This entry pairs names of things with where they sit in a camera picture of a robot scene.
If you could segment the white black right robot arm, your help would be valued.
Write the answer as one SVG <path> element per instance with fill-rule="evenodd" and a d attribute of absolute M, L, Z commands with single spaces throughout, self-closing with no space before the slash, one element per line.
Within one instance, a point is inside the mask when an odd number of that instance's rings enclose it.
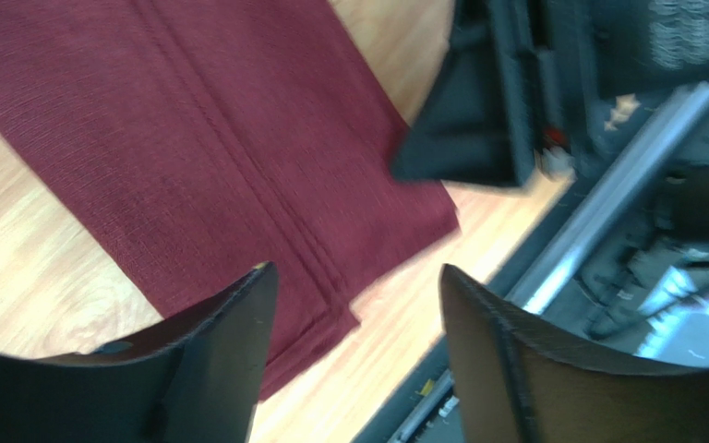
<path fill-rule="evenodd" d="M 459 1 L 391 162 L 399 180 L 523 185 L 612 156 L 613 101 L 709 82 L 709 1 Z"/>

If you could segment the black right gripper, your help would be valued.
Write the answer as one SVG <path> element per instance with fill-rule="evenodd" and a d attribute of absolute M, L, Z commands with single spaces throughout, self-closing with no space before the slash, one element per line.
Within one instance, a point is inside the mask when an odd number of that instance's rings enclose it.
<path fill-rule="evenodd" d="M 595 174 L 587 1 L 458 1 L 437 78 L 391 162 L 399 180 L 524 185 Z"/>

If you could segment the dark red cloth napkin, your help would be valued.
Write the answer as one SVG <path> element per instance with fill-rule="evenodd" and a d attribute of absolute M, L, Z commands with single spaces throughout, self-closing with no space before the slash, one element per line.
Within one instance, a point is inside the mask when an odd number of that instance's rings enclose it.
<path fill-rule="evenodd" d="M 164 316 L 271 261 L 268 399 L 458 222 L 326 1 L 0 1 L 0 134 Z"/>

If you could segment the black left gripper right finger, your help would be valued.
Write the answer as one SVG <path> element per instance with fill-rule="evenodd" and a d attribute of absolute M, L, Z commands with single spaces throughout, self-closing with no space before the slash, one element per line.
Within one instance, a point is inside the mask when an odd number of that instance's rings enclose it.
<path fill-rule="evenodd" d="M 439 280 L 468 442 L 709 442 L 709 369 L 588 341 L 456 266 Z"/>

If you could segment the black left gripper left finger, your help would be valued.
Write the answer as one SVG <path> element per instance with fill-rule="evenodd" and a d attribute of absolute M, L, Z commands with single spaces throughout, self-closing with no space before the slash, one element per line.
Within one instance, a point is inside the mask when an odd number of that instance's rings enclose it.
<path fill-rule="evenodd" d="M 246 442 L 278 295 L 272 263 L 93 353 L 0 354 L 0 442 Z"/>

